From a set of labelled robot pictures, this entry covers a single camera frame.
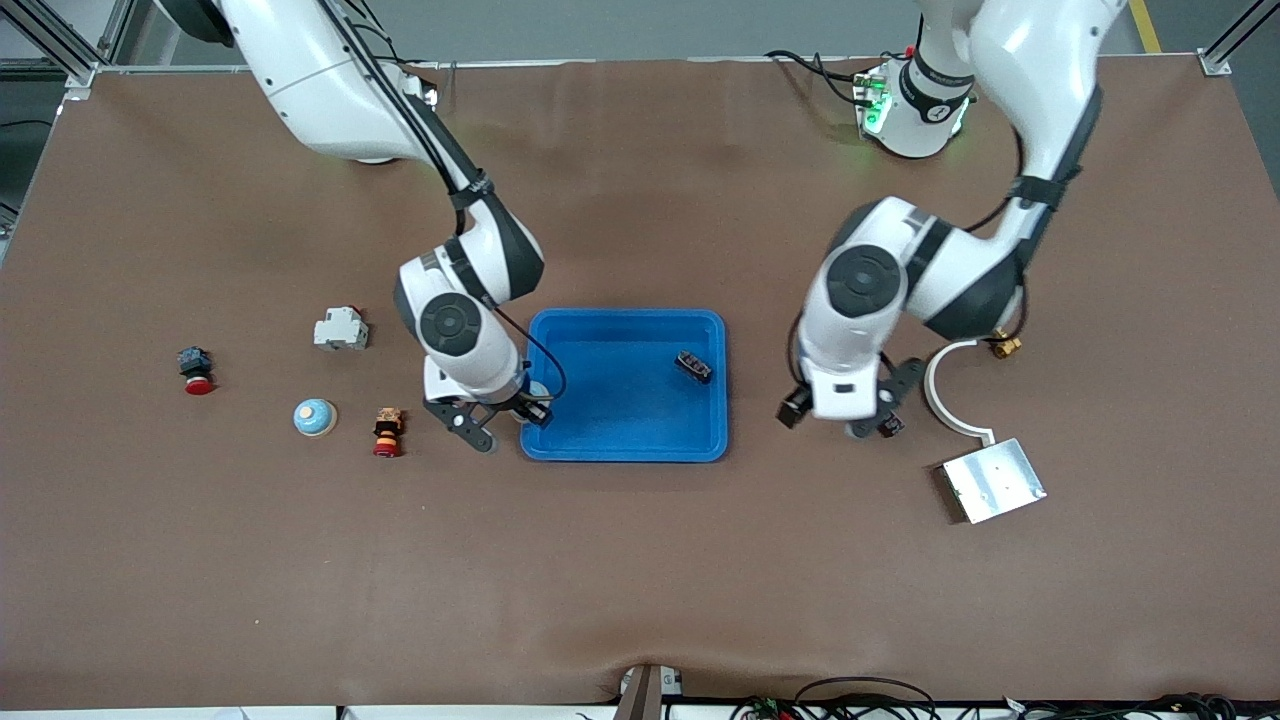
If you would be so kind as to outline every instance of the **black cable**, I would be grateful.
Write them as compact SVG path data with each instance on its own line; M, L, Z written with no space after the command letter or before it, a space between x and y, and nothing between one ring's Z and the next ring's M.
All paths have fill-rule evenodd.
M1160 720L1160 716L1149 710L1142 710L1138 707L1098 707L1094 705L1082 705L1080 707L1065 711L1055 711L1042 707L1042 705L1048 703L1028 703L1027 710L1019 714L1020 720L1027 720L1032 712L1048 712L1037 720L1126 720L1130 714L1142 714L1152 717L1152 720Z
M800 55L796 55L795 53L792 53L790 50L771 50L771 51L765 53L764 56L765 58L787 58L788 60L794 60L797 65L800 65L801 68L809 70L810 73L813 73L815 76L820 76L822 74L822 70L819 70L817 68L817 65L809 64L809 60L805 60L804 58L801 58ZM827 73L827 74L829 74L833 79L838 79L841 82L854 82L854 76L846 76L846 74L841 74L841 73Z
M1004 337L991 336L986 338L987 342L989 342L991 345L998 345L1001 342L1009 342L1011 340L1016 340L1018 336L1023 334L1023 329L1027 327L1027 315L1030 311L1030 299L1029 299L1030 293L1027 292L1027 274L1025 269L1023 268L1023 261L1018 259L1016 251L1014 251L1012 258L1014 258L1014 269L1018 270L1018 287L1023 288L1021 295L1018 297L1018 323L1014 325L1014 329L1005 333Z
M892 715L893 717L897 717L897 720L906 720L906 717L902 717L902 714L901 714L901 712L899 712L899 711L897 711L896 708L893 708L893 707L888 707L888 706L884 706L884 707L882 707L881 710L883 710L884 712L888 712L888 714L890 714L890 715ZM919 720L918 717L915 717L915 712L911 712L911 720Z
M827 715L824 717L818 717L817 712L809 710L803 705L792 705L791 708L799 711L792 715L794 717L796 717L796 720L804 720L804 717L799 717L799 715L801 714L808 715L809 720L831 720L832 717L836 717L838 720L840 717L833 710L822 708L823 712L826 712Z
M413 63L434 63L435 61L435 60L426 60L424 58L412 58L412 59L407 59L406 60L404 58L397 58L394 55L374 55L374 59L375 60L390 60L393 63L399 63L401 65L412 65Z
M18 126L45 126L54 127L54 123L49 120L14 120L12 123L0 123L0 128L14 128Z
M1014 145L1018 147L1018 167L1014 169L1014 173L1015 174L1021 174L1023 173L1023 163L1025 160L1025 150L1023 149L1023 137L1020 135L1018 135L1016 129L1014 131ZM977 223L974 223L974 224L964 228L964 232L977 232L977 231L987 227L987 224L991 220L995 220L1001 213L1005 211L1005 208L1009 208L1009 197L1007 196L1004 200L1000 201L1000 205L996 205L995 210L992 210L991 213L987 213L987 217L984 217L983 219L978 220Z
M737 714L741 712L744 708L749 707L754 700L755 700L754 697L749 697L742 702L737 703L737 707L733 708L733 712L728 714L728 720L737 720Z
M840 91L838 87L836 87L836 83L831 78L831 73L827 72L827 65L822 64L822 55L819 55L818 53L814 53L813 54L813 61L814 61L814 64L818 65L818 72L822 73L822 79L827 81L827 87L829 87L831 91L836 94L836 97L840 97L841 100L844 100L845 102L849 102L850 105L852 105L855 108L870 108L872 106L870 101L868 101L868 100L858 100L852 95L845 95L844 92Z
M1235 22L1231 23L1231 27L1226 28L1226 32L1220 35L1219 38L1213 41L1213 45L1208 46L1208 50L1206 50L1204 54L1212 55L1213 51L1217 50L1217 46L1221 45L1224 40L1226 40L1226 36L1231 35L1231 32L1235 28L1240 27L1240 23L1243 23L1249 15L1252 15L1253 10L1257 10L1263 3L1266 3L1266 0L1254 0L1253 5L1249 5L1248 10L1240 14L1240 17L1235 18Z
M367 29L369 32L376 35L383 42L387 44L387 49L392 51L392 59L397 63L399 61L399 53L396 51L396 42L392 40L392 36L387 35L387 31L365 23L351 23L351 27L356 29Z
M904 688L904 689L911 691L913 693L916 693L916 694L919 694L920 697L923 697L925 700L924 708L929 712L929 717L932 717L933 720L938 720L938 711L937 711L938 710L938 703L937 703L937 701L933 700L933 696L931 696L929 693L924 692L919 687L913 685L911 683L904 683L902 680L895 680L892 678L879 678L879 676L876 676L876 675L845 675L845 676L840 676L840 678L827 678L827 679L823 679L823 680L814 680L813 683L809 683L808 685L805 685L805 687L800 688L799 691L796 691L796 694L792 698L792 702L799 703L800 698L804 697L804 693L806 693L806 692L809 692L809 691L812 691L814 688L820 688L823 685L845 684L845 683L876 683L876 684L893 685L893 687L899 687L899 688ZM842 696L838 700L845 701L845 700L851 700L852 697L856 697L856 696ZM900 705L905 705L904 701L897 701L897 702Z
M511 325L516 332L518 332L520 334L525 336L525 340L527 340L538 350L540 350L541 354L544 356L547 356L548 360L552 361L552 365L556 366L556 372L559 373L559 377L561 377L561 388L558 391L553 392L552 395L545 395L545 396L544 395L526 395L525 400L532 400L535 402L541 402L541 401L550 402L552 400L559 400L564 395L564 391L568 389L568 375L564 374L564 366L559 364L559 360L557 360L554 355L552 355L550 350L547 350L545 345L543 345L541 342L538 342L538 338L535 338L534 336L529 334L529 331L526 331L524 327L521 327L520 323L517 323L516 320L512 320L511 315L507 315L506 313L503 313L502 307L494 307L493 311L497 313L499 318L502 318L503 320L506 320L507 324Z
M383 20L378 19L378 13L375 13L374 9L369 6L369 1L360 0L360 4L365 6L365 12L369 13L369 17L374 18L374 24L376 24L378 27L383 27Z
M360 9L360 5L356 5L351 0L346 0L346 3L347 3L347 6L349 6L352 10L355 10L357 15L365 18L366 20L369 19L369 15L366 15L365 12Z
M920 703L916 701L900 700L881 693L850 693L841 696L832 702L841 702L845 705L865 705L868 710L859 715L865 715L872 710L884 710L888 712L890 708L892 707L901 707L905 708L911 715L913 720L919 720L919 716L915 714L916 710L927 712L931 720L940 720L937 714L937 706L932 702Z
M1252 720L1266 720L1267 717L1280 717L1280 700L1270 703L1242 702L1243 714ZM1234 701L1220 694L1166 694L1153 701L1144 702L1135 711L1147 712L1188 712L1192 711L1199 720L1235 720L1242 710L1236 708Z
M801 707L799 705L787 702L785 700L774 700L773 703L778 708L778 719L785 720L782 716L786 715L791 720L804 720L804 715L809 712L809 708Z
M1244 42L1245 40L1248 40L1249 36L1253 35L1260 27L1262 27L1262 23L1265 23L1268 19L1271 19L1271 15L1274 15L1276 10L1280 10L1280 5L1272 5L1271 9L1267 10L1267 14L1262 15L1261 20L1253 23L1253 27L1251 27L1244 35L1242 35L1240 38L1236 40L1234 45L1231 45L1230 47L1228 47L1226 53L1222 53L1222 58L1226 59L1228 55L1230 55L1231 53L1235 53L1235 49L1239 47L1242 42Z

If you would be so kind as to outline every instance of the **blue tray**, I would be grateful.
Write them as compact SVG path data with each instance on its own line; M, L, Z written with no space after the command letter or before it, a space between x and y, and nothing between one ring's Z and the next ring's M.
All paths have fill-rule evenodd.
M534 460L710 462L728 447L724 322L710 310L556 307L530 333L568 375L545 428L525 425L520 446ZM676 366L687 350L712 368L703 384ZM559 389L536 348L530 377Z

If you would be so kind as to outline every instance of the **brown table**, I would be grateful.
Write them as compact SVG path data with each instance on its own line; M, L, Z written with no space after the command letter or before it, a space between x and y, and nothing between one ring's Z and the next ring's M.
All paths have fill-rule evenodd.
M690 693L874 673L943 698L1280 694L1280 206L1230 83L1102 63L1085 172L1030 272L1027 347L948 359L963 418L1048 498L956 524L974 445L788 432L787 323L849 210L968 223L1012 174L989 102L940 156L858 141L771 64L461 70L443 114L541 240L511 305L700 306L730 334L719 462L479 456L420 409L396 268L434 173L310 152L248 76L101 76L68 105L0 272L0 705L580 702L640 661ZM310 346L367 309L365 352ZM182 392L209 348L221 388ZM915 320L895 357L941 345ZM307 439L294 404L339 407ZM406 457L374 414L412 409Z

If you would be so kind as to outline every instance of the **black bracket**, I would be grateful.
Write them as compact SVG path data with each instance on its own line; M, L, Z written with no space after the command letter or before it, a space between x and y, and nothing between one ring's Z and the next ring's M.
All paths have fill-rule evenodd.
M893 425L893 419L897 418L893 411L897 410L899 405L902 405L908 393L920 383L922 378L924 378L924 360L919 357L908 359L897 368L893 368L893 372L887 378L881 379L876 388L876 416L849 421L845 425L849 434L855 438L867 438L886 423ZM883 434L892 437L900 430L900 427L893 427L891 433L887 432Z
M778 405L777 419L788 430L795 429L810 410L813 410L813 391L806 384L799 384L782 405Z
M1071 172L1071 174L1062 182L1047 181L1044 178L1037 178L1030 176L1018 176L1014 178L1014 184L1009 188L1009 193L1005 196L1010 200L1018 197L1021 200L1023 208L1030 208L1034 202L1043 202L1048 205L1050 210L1057 210L1057 206L1062 204L1062 196L1066 195L1066 183L1071 182L1080 172L1079 168Z
M471 413L477 406L485 407L479 402L467 402L458 406L452 402L431 402L425 398L422 400L422 407L426 407L426 411L434 415L447 430L458 436L466 441L467 445L480 452L492 452L497 439L493 437L493 433L485 428L485 425L489 424L489 420L493 420L498 411L492 407L485 407L485 416L476 420L471 416Z

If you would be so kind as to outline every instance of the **yellow line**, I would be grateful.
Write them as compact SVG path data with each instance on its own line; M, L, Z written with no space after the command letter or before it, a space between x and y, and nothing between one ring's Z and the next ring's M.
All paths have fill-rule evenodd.
M1138 26L1142 49L1147 53L1161 53L1156 26L1151 24L1151 13L1147 12L1147 0L1129 0L1129 12L1133 13L1133 23Z

